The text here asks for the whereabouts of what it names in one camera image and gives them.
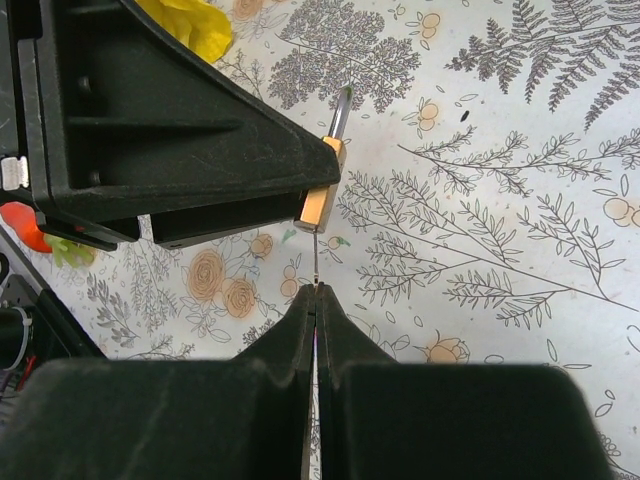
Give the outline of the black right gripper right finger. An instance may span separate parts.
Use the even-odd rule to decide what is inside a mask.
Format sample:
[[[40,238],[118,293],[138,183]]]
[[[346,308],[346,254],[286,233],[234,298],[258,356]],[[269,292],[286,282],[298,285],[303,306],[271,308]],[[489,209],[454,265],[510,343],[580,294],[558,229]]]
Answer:
[[[609,479],[583,396],[556,369],[394,360],[316,292],[326,479]]]

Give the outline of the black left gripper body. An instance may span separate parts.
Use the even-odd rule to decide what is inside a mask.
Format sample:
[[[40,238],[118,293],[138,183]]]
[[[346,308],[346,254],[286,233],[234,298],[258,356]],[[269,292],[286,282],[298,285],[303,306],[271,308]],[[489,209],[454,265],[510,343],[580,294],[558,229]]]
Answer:
[[[1,2],[1,158],[27,154],[18,43],[42,35],[39,1]]]

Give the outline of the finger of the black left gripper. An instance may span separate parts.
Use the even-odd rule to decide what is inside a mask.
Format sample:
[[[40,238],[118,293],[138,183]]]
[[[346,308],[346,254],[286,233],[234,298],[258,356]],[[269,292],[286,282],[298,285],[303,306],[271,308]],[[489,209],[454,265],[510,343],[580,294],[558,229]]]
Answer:
[[[108,222],[336,184],[333,149],[132,1],[43,1],[34,43],[43,210]]]
[[[152,242],[164,249],[176,250],[297,220],[305,199],[304,192],[292,192],[152,214]],[[39,228],[46,234],[100,250],[114,250],[121,243],[135,243],[141,239],[140,219],[134,217],[98,223],[41,213]]]

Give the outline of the brass padlock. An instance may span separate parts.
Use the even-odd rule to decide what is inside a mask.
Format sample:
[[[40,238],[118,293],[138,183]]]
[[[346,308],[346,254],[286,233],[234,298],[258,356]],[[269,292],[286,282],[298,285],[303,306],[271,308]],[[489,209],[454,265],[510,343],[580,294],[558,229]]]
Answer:
[[[342,87],[329,132],[322,138],[323,142],[333,149],[340,172],[343,171],[347,156],[343,134],[351,111],[352,100],[353,88],[351,86]],[[308,233],[324,233],[329,222],[337,189],[338,183],[309,190],[306,193],[301,214],[294,221],[294,225]]]

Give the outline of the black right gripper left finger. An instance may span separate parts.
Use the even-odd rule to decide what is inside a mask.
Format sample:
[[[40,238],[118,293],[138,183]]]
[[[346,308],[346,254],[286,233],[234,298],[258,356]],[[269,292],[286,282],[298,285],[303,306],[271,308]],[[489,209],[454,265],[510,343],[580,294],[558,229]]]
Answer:
[[[315,290],[229,360],[38,368],[1,436],[5,479],[305,479]]]

